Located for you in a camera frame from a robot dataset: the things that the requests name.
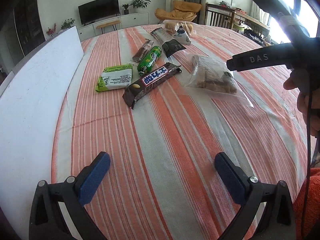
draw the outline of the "orange striped fabric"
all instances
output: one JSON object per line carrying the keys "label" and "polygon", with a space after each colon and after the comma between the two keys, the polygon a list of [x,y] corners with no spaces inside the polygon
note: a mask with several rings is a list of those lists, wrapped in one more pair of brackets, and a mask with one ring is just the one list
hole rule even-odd
{"label": "orange striped fabric", "polygon": [[213,167],[220,151],[248,176],[285,180],[295,200],[306,175],[306,128],[296,110],[298,91],[282,88],[290,74],[285,66],[235,73],[254,108],[177,93],[191,72],[190,54],[226,61],[259,47],[244,36],[199,28],[203,36],[192,37],[192,44],[170,59],[162,54],[154,67],[170,61],[181,64],[182,73],[144,96],[134,110],[122,99],[123,89],[95,92],[102,70],[128,63],[145,39],[153,40],[149,33],[156,27],[126,28],[82,42],[85,56],[58,118],[52,182],[78,175],[100,151],[110,154],[111,168],[85,207],[108,239],[217,239],[239,209]]}

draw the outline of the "chocolate bar wrapper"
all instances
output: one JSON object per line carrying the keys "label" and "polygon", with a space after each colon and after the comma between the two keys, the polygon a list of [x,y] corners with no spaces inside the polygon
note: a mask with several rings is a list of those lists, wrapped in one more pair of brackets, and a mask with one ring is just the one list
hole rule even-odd
{"label": "chocolate bar wrapper", "polygon": [[176,66],[170,62],[167,62],[152,73],[132,83],[129,87],[126,88],[122,98],[124,99],[126,104],[131,107],[131,109],[133,109],[135,103],[145,94],[150,92],[153,88],[157,87],[176,73],[180,73],[180,67],[181,65]]}
{"label": "chocolate bar wrapper", "polygon": [[179,50],[186,49],[163,28],[157,28],[150,34],[161,44],[167,58]]}
{"label": "chocolate bar wrapper", "polygon": [[148,54],[153,45],[153,41],[147,40],[142,47],[138,50],[138,52],[132,57],[134,62],[140,63],[143,58]]}

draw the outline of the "white board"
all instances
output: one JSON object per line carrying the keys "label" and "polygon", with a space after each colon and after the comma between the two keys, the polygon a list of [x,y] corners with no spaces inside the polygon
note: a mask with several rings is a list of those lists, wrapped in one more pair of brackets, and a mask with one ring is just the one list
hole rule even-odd
{"label": "white board", "polygon": [[83,55],[72,27],[36,52],[0,97],[0,206],[22,239],[37,183],[51,183],[56,124]]}

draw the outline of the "television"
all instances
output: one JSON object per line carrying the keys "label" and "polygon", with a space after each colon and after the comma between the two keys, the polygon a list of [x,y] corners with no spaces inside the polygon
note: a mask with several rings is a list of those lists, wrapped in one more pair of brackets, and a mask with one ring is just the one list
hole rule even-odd
{"label": "television", "polygon": [[95,0],[78,6],[81,24],[120,14],[118,0]]}

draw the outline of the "green and white package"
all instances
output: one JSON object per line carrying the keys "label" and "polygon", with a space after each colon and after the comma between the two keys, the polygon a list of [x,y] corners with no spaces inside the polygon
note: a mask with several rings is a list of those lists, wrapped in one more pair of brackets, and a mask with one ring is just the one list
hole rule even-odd
{"label": "green and white package", "polygon": [[97,92],[126,88],[131,84],[132,65],[106,67],[98,78]]}

